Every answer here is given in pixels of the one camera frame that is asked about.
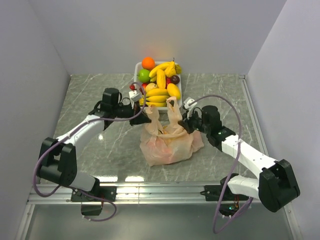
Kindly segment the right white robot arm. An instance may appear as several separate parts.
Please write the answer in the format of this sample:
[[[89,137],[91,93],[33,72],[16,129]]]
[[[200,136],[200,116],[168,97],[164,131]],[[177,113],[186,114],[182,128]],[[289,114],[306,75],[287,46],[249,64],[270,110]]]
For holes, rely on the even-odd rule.
[[[199,131],[206,135],[208,142],[220,152],[237,159],[249,169],[254,178],[232,173],[221,180],[220,194],[226,200],[236,195],[258,199],[263,206],[275,213],[300,196],[296,176],[291,164],[282,159],[275,160],[256,150],[222,124],[218,108],[204,106],[201,114],[195,111],[194,104],[184,104],[185,113],[181,125],[189,134]]]

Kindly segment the translucent orange plastic bag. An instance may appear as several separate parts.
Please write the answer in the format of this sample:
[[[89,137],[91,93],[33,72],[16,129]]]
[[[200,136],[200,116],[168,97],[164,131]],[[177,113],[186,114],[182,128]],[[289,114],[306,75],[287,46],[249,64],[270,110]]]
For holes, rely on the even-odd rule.
[[[160,123],[160,113],[156,106],[151,105],[145,111],[151,122],[142,126],[139,147],[150,167],[187,160],[204,147],[199,131],[188,133],[178,124],[183,117],[177,98],[169,97],[166,103],[169,120],[167,126]]]

